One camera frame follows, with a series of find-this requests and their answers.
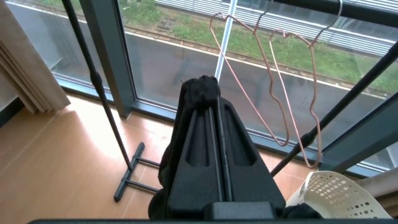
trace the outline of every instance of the baseboard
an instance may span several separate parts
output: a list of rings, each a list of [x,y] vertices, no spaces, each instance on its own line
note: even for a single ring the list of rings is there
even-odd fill
[[[0,128],[5,125],[15,114],[24,107],[19,97],[12,100],[2,111],[0,111]]]

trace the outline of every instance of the orange tile floor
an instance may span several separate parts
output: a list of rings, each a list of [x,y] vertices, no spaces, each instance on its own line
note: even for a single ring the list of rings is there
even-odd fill
[[[23,109],[0,129],[0,220],[27,223],[38,218],[147,218],[152,194],[128,187],[120,202],[113,194],[126,165],[102,106],[77,96],[58,113]],[[143,157],[160,162],[172,125],[133,113],[113,115],[132,157],[143,141]],[[271,170],[281,158],[261,152]],[[291,162],[275,181],[285,198],[311,170]],[[157,169],[138,165],[132,180],[160,187]]]

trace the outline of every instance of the clothes hanger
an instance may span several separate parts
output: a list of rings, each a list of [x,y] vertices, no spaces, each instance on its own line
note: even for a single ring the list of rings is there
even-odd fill
[[[242,91],[243,91],[243,93],[244,93],[246,99],[249,101],[249,103],[250,103],[250,105],[252,106],[253,110],[256,112],[257,116],[259,117],[259,119],[261,120],[261,122],[263,123],[263,125],[267,128],[267,130],[269,131],[269,133],[270,133],[270,135],[272,136],[272,138],[276,141],[276,143],[277,143],[278,145],[280,145],[280,146],[286,146],[286,145],[289,143],[290,134],[289,134],[288,126],[287,126],[287,120],[286,120],[286,117],[285,117],[285,111],[284,111],[284,109],[283,109],[283,106],[282,106],[282,103],[280,102],[280,100],[279,100],[279,99],[273,94],[273,92],[272,92],[272,88],[273,88],[273,84],[274,84],[274,79],[273,79],[273,77],[272,77],[271,67],[270,67],[270,65],[269,65],[268,59],[267,59],[267,57],[266,57],[266,55],[265,55],[265,53],[264,53],[264,50],[263,50],[263,48],[262,48],[262,44],[260,43],[259,38],[258,38],[258,36],[257,36],[257,30],[258,30],[258,28],[259,28],[260,20],[261,20],[261,18],[263,17],[263,15],[265,15],[265,14],[271,9],[273,2],[274,2],[274,0],[271,0],[271,4],[270,4],[270,7],[268,8],[268,10],[266,10],[265,12],[263,12],[263,13],[259,16],[259,18],[258,18],[258,20],[257,20],[257,23],[256,23],[256,26],[255,26],[253,29],[252,29],[251,27],[249,27],[248,25],[246,25],[245,23],[241,22],[239,19],[235,18],[234,16],[232,16],[232,15],[224,16],[221,12],[219,12],[219,13],[216,13],[215,15],[213,15],[213,17],[211,17],[211,19],[210,19],[210,31],[211,31],[211,33],[212,33],[212,35],[213,35],[213,38],[215,39],[215,42],[216,42],[216,44],[217,44],[217,46],[218,46],[218,48],[219,48],[221,54],[223,55],[224,61],[226,62],[227,66],[229,67],[229,69],[230,69],[231,73],[233,74],[233,76],[234,76],[236,82],[238,83],[239,87],[242,89]],[[340,17],[341,11],[342,11],[342,8],[343,8],[343,2],[342,2],[342,0],[339,0],[339,2],[340,2],[340,10],[339,10],[337,19]],[[228,61],[228,59],[226,58],[225,53],[222,51],[221,46],[220,46],[220,43],[218,42],[218,40],[217,40],[217,38],[216,38],[216,35],[215,35],[215,33],[214,33],[214,30],[213,30],[213,26],[212,26],[213,19],[214,19],[215,17],[217,17],[217,16],[221,16],[221,19],[224,20],[224,21],[226,21],[227,18],[229,18],[229,17],[232,18],[232,19],[234,19],[238,24],[240,24],[240,25],[242,25],[244,28],[250,30],[250,31],[252,32],[252,34],[256,37],[258,46],[259,46],[260,51],[261,51],[261,55],[262,55],[263,60],[264,60],[264,62],[265,62],[265,64],[266,64],[267,71],[268,71],[268,74],[269,74],[269,77],[270,77],[269,93],[270,93],[271,97],[272,97],[274,100],[276,100],[276,102],[278,102],[279,108],[280,108],[280,110],[281,110],[281,112],[282,112],[282,116],[283,116],[283,119],[284,119],[284,124],[285,124],[285,129],[286,129],[286,139],[285,139],[285,142],[281,143],[281,142],[278,140],[278,138],[274,135],[274,133],[271,131],[270,127],[269,127],[269,126],[267,125],[267,123],[264,121],[264,119],[262,118],[261,114],[258,112],[257,108],[254,106],[253,102],[250,100],[250,97],[248,96],[248,94],[247,94],[246,91],[244,90],[244,88],[243,88],[242,84],[240,83],[238,77],[236,76],[234,70],[232,69],[231,65],[229,64],[229,61]],[[317,98],[317,85],[316,85],[316,84],[317,84],[317,74],[316,74],[316,66],[315,66],[315,57],[313,56],[313,45],[314,45],[315,42],[318,40],[318,38],[319,38],[319,36],[321,35],[321,33],[322,33],[324,30],[326,30],[326,29],[330,28],[331,26],[333,26],[334,23],[337,21],[337,19],[332,23],[332,25],[330,25],[330,26],[328,26],[328,27],[326,27],[326,28],[323,28],[323,29],[318,33],[318,35],[314,38],[314,40],[313,40],[312,42],[309,42],[309,41],[307,41],[306,39],[304,39],[303,37],[301,37],[301,36],[299,36],[299,35],[297,35],[297,34],[294,34],[294,33],[289,33],[289,34],[286,35],[286,34],[285,34],[285,31],[282,30],[282,29],[276,29],[276,30],[271,34],[270,39],[269,39],[269,43],[270,43],[271,52],[272,52],[272,56],[273,56],[273,59],[274,59],[275,67],[276,67],[278,76],[279,76],[279,78],[280,78],[281,84],[282,84],[282,89],[283,89],[284,94],[285,94],[285,99],[287,100],[287,106],[288,106],[288,109],[289,109],[290,117],[292,118],[292,122],[293,122],[293,124],[294,124],[295,133],[296,133],[296,135],[297,135],[297,138],[298,138],[298,141],[299,141],[299,144],[300,144],[300,149],[301,149],[301,151],[302,151],[302,153],[303,153],[304,161],[306,162],[306,164],[307,164],[307,166],[308,166],[309,168],[314,168],[314,167],[316,167],[316,166],[318,165],[320,159],[322,158],[322,143],[321,143],[321,139],[320,139],[320,138],[321,138],[321,137],[320,137],[321,135],[320,135],[319,119],[317,118],[317,116],[315,115],[315,113],[314,113],[313,110],[312,110],[312,109],[313,109],[313,106],[314,106],[314,104],[315,104],[315,100],[316,100],[316,98]],[[316,122],[317,122],[318,139],[319,139],[319,143],[318,143],[318,158],[317,158],[317,160],[315,161],[315,163],[314,163],[313,165],[310,165],[310,164],[309,164],[308,159],[307,159],[307,156],[306,156],[305,151],[304,151],[304,148],[303,148],[302,143],[301,143],[301,141],[300,141],[299,132],[298,132],[298,130],[297,130],[297,125],[295,124],[293,112],[292,112],[292,109],[291,109],[291,106],[290,106],[289,97],[287,96],[287,92],[286,92],[286,89],[285,89],[284,81],[283,81],[283,79],[282,79],[282,76],[280,75],[280,71],[279,71],[279,68],[278,68],[278,66],[277,66],[277,62],[276,62],[275,57],[274,57],[274,52],[273,52],[273,49],[272,49],[272,43],[271,43],[272,41],[271,41],[271,40],[272,40],[272,37],[274,36],[274,34],[275,34],[276,32],[282,32],[284,38],[287,38],[287,37],[290,36],[290,35],[295,35],[295,36],[297,36],[299,39],[303,40],[305,43],[307,43],[307,44],[309,45],[309,48],[310,48],[311,53],[312,53],[313,77],[314,77],[314,97],[313,97],[313,100],[312,100],[311,105],[310,105],[310,112],[311,112],[312,116],[315,118],[315,120],[316,120]]]
[[[313,75],[314,89],[313,89],[313,98],[312,98],[312,101],[311,101],[311,104],[310,104],[310,113],[311,113],[311,115],[312,115],[312,116],[314,117],[314,119],[315,119],[315,122],[316,122],[316,124],[317,124],[317,133],[318,133],[317,159],[316,159],[315,163],[312,164],[312,165],[310,165],[310,163],[309,163],[309,161],[308,161],[308,159],[307,159],[307,155],[306,155],[306,153],[305,153],[303,144],[302,144],[302,142],[300,141],[299,131],[298,131],[298,129],[297,129],[296,122],[295,122],[295,120],[294,120],[294,115],[293,115],[292,108],[290,107],[289,98],[288,98],[288,96],[287,96],[287,93],[286,93],[285,88],[283,87],[283,90],[284,90],[284,93],[285,93],[286,102],[287,102],[287,107],[288,107],[289,112],[290,112],[290,117],[292,118],[292,121],[293,121],[294,131],[295,131],[295,133],[296,133],[296,135],[297,135],[298,144],[299,144],[300,150],[301,150],[301,152],[302,152],[302,154],[303,154],[304,162],[305,162],[306,165],[307,165],[309,168],[311,168],[311,169],[312,169],[312,168],[315,168],[315,167],[319,164],[319,162],[320,162],[320,160],[321,160],[321,158],[322,158],[321,129],[320,129],[320,124],[319,124],[319,119],[318,119],[318,117],[316,116],[315,112],[313,111],[313,106],[315,105],[315,102],[316,102],[316,100],[317,100],[317,89],[318,89],[318,88],[317,88],[317,66],[316,66],[316,63],[315,63],[315,54],[314,54],[314,51],[313,51],[313,46],[314,46],[315,43],[317,42],[319,36],[321,36],[322,32],[325,31],[325,30],[327,30],[327,29],[329,29],[329,28],[332,27],[333,25],[335,25],[335,23],[336,23],[336,21],[338,20],[338,18],[340,18],[341,12],[342,12],[342,10],[343,10],[343,0],[339,0],[339,3],[340,3],[340,8],[339,8],[339,11],[338,11],[337,18],[333,21],[332,24],[330,24],[329,26],[323,28],[323,29],[317,34],[317,36],[315,36],[315,38],[312,40],[312,42],[309,42],[309,41],[308,41],[307,39],[305,39],[304,37],[302,37],[302,36],[300,36],[300,35],[298,35],[298,34],[296,34],[296,33],[293,33],[293,32],[290,32],[290,33],[286,34],[286,33],[285,33],[285,30],[282,30],[282,29],[276,29],[276,30],[274,30],[274,31],[271,33],[270,37],[269,37],[269,47],[271,48],[271,54],[272,54],[272,58],[273,58],[273,61],[274,61],[275,69],[276,69],[276,71],[277,71],[277,74],[278,74],[279,79],[281,80],[282,86],[284,86],[284,83],[282,82],[282,75],[280,74],[280,70],[279,70],[279,67],[278,67],[278,63],[276,62],[276,58],[275,58],[274,49],[272,48],[272,38],[273,38],[274,34],[275,34],[275,33],[278,33],[278,32],[281,32],[281,33],[282,33],[283,39],[286,39],[286,38],[288,38],[288,37],[290,37],[290,36],[296,37],[296,38],[298,38],[299,40],[302,40],[304,43],[306,43],[306,44],[308,45],[308,48],[309,48],[310,51],[311,51],[312,75]]]

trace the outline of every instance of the vegetation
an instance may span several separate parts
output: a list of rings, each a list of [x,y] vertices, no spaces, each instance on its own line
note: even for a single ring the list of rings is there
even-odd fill
[[[40,0],[53,7],[62,7],[61,0]],[[72,0],[76,10],[81,10],[78,0]],[[163,16],[174,17],[177,25],[169,35],[181,39],[198,42],[216,47],[216,43],[209,28],[209,19],[198,19],[195,16],[183,13],[161,10],[155,5],[155,0],[120,0],[120,8],[125,24],[133,27],[154,30],[156,23]],[[221,41],[224,27],[222,23],[215,26],[215,34]],[[272,60],[269,47],[269,34],[258,32],[262,46],[269,60]],[[308,46],[299,39],[289,37],[282,39],[275,37],[272,42],[275,57],[279,63],[312,71],[312,61]],[[317,72],[328,77],[338,78],[347,82],[356,83],[379,60],[378,58],[353,54],[344,50],[329,47],[324,43],[317,43],[315,48]],[[254,36],[240,26],[233,26],[228,42],[228,51],[244,54],[254,58],[262,58]],[[389,93],[398,90],[398,64],[391,65],[372,87]]]

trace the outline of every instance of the road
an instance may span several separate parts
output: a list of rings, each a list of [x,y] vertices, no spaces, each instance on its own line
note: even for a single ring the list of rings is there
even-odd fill
[[[38,53],[53,71],[89,81],[87,67],[68,19],[11,3],[8,6]],[[81,23],[81,27],[95,64],[103,74],[87,25]],[[217,63],[214,55],[130,34],[126,34],[126,42],[134,81],[139,96],[143,99],[176,106],[181,80],[214,75]],[[237,61],[231,62],[231,65],[276,135],[285,136],[280,110],[268,94],[270,80],[266,71],[263,68]],[[284,83],[299,131],[303,134],[315,125],[308,112],[312,100],[313,82],[284,75]],[[265,131],[226,65],[221,74],[220,87],[222,96],[235,105],[247,127]],[[278,80],[275,81],[274,93],[283,99]],[[346,90],[335,86],[318,84],[318,98],[315,105],[318,117],[324,117],[346,93]],[[369,95],[362,94],[357,97],[325,128],[322,134],[323,145],[326,146],[343,134],[381,102],[382,99]]]

